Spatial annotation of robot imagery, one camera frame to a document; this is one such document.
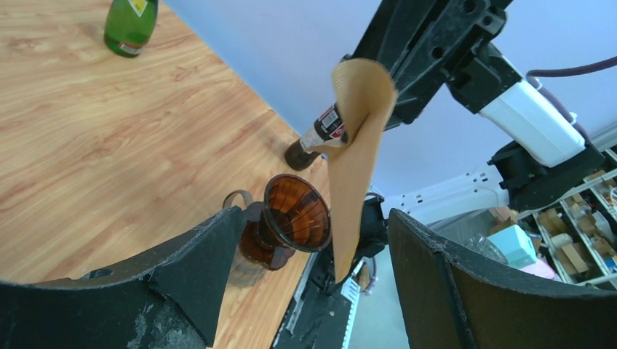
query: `wood grain tabletop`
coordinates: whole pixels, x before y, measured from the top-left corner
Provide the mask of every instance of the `wood grain tabletop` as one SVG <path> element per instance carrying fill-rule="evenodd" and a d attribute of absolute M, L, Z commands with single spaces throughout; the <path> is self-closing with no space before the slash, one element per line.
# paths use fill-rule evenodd
<path fill-rule="evenodd" d="M 294 173 L 297 137 L 165 5 L 145 52 L 103 44 L 111 0 L 0 0 L 0 278 L 78 278 Z M 318 161 L 299 174 L 324 195 Z M 215 348 L 269 348 L 306 263 L 227 286 Z"/>

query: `green glass bottle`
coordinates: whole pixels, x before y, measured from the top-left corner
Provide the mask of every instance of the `green glass bottle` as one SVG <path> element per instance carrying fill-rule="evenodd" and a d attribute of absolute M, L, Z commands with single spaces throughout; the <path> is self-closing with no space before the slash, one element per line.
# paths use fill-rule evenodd
<path fill-rule="evenodd" d="M 159 0 L 114 0 L 107 14 L 103 40 L 123 57 L 137 57 L 150 40 Z"/>

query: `pink object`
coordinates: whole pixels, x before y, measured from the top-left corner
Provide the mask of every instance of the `pink object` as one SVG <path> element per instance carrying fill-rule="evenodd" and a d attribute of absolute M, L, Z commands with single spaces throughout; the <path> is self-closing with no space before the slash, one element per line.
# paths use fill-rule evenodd
<path fill-rule="evenodd" d="M 539 276 L 541 278 L 547 278 L 550 280 L 554 280 L 556 276 L 555 270 L 553 270 L 550 265 L 546 264 L 546 262 L 539 258 L 532 265 L 520 268 L 519 270 L 531 275 Z"/>

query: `white wall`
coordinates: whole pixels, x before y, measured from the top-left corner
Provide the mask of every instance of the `white wall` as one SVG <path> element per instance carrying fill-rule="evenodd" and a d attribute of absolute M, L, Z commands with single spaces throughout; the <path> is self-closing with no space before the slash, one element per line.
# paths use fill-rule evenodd
<path fill-rule="evenodd" d="M 330 71 L 354 51 L 379 0 L 165 1 L 302 133 L 334 101 Z M 514 0 L 495 40 L 519 68 L 566 68 L 617 55 L 617 1 Z M 617 68 L 545 86 L 592 133 L 617 121 Z M 466 172 L 509 137 L 442 90 L 410 126 L 383 138 L 373 185 L 406 193 Z"/>

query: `light blue box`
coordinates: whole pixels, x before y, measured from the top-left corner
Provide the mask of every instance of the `light blue box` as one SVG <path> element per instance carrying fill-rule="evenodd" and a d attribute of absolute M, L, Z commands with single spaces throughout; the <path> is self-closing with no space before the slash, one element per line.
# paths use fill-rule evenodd
<path fill-rule="evenodd" d="M 488 239 L 506 256 L 510 267 L 520 269 L 538 260 L 531 238 L 518 225 L 511 225 Z"/>

